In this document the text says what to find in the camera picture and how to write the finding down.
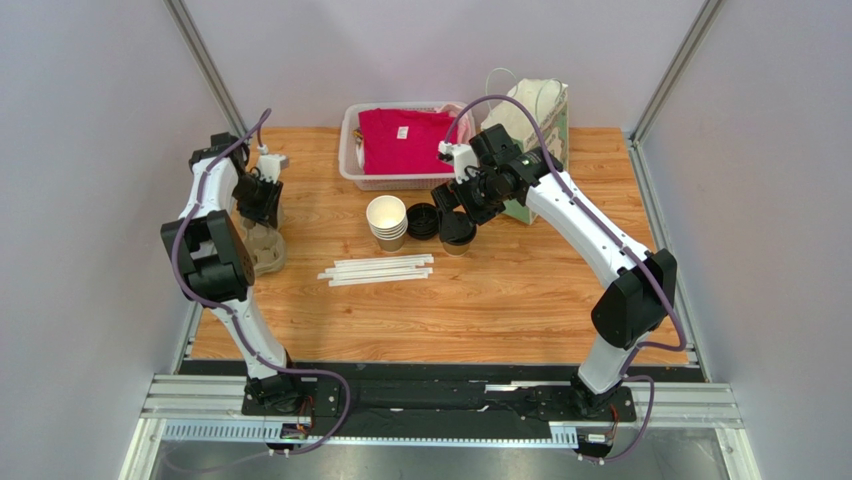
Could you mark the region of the single black lid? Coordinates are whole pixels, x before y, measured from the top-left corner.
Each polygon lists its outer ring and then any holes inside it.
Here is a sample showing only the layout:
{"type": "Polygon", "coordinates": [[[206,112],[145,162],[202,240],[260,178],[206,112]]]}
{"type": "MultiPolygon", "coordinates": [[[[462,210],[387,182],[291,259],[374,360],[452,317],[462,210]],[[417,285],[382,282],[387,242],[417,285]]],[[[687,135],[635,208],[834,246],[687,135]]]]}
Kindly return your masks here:
{"type": "Polygon", "coordinates": [[[477,225],[461,211],[443,213],[440,217],[439,237],[442,243],[467,245],[477,234],[477,225]]]}

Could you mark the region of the single paper cup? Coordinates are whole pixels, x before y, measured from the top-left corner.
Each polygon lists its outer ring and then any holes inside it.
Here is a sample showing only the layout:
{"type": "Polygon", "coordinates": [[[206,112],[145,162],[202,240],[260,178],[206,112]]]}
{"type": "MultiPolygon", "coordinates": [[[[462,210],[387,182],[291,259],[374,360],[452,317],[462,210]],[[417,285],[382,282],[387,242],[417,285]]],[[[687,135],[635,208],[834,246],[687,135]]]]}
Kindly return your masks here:
{"type": "Polygon", "coordinates": [[[470,249],[471,242],[443,242],[442,246],[447,255],[452,257],[464,256],[470,249]]]}

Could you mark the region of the green paper gift bag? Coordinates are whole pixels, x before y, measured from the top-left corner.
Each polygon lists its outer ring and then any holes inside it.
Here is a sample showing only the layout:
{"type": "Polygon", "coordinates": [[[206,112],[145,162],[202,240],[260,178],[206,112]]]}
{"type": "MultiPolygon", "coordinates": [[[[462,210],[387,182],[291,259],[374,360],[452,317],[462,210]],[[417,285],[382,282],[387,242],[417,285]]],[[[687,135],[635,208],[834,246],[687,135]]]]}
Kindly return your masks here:
{"type": "MultiPolygon", "coordinates": [[[[556,78],[518,79],[510,70],[498,67],[486,77],[485,93],[487,95],[496,93],[490,88],[491,77],[496,72],[505,72],[516,81],[506,95],[519,101],[532,114],[544,135],[548,151],[555,160],[567,164],[569,156],[568,85],[556,78]]],[[[487,106],[488,114],[481,124],[482,129],[502,124],[523,151],[539,145],[532,124],[517,107],[505,101],[496,100],[488,101],[487,106]]]]}

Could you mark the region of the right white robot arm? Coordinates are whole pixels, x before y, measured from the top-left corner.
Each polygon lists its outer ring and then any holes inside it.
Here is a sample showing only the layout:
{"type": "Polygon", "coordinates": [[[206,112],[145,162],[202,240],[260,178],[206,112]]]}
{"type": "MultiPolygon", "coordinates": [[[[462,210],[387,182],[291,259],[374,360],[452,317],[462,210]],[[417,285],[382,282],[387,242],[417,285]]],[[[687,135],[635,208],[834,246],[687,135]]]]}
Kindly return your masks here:
{"type": "Polygon", "coordinates": [[[437,157],[453,180],[431,195],[449,236],[467,232],[516,200],[551,225],[586,261],[604,292],[591,312],[596,338],[571,383],[587,398],[611,394],[648,335],[672,314],[677,262],[650,251],[609,220],[544,147],[522,150],[500,125],[468,143],[443,140],[437,157]]]}

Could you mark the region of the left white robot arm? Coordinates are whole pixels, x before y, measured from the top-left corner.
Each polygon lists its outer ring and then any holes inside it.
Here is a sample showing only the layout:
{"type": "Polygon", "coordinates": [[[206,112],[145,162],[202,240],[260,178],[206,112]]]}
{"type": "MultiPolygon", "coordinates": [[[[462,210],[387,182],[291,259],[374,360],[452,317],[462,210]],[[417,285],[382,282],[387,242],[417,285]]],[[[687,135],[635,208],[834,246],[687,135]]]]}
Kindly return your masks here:
{"type": "Polygon", "coordinates": [[[274,338],[254,296],[260,255],[244,243],[233,212],[254,227],[280,236],[278,210],[287,162],[264,155],[249,168],[249,141],[214,134],[193,152],[193,183],[179,217],[160,228],[178,286],[225,326],[246,365],[245,393],[267,408],[293,409],[302,395],[285,347],[274,338]]]}

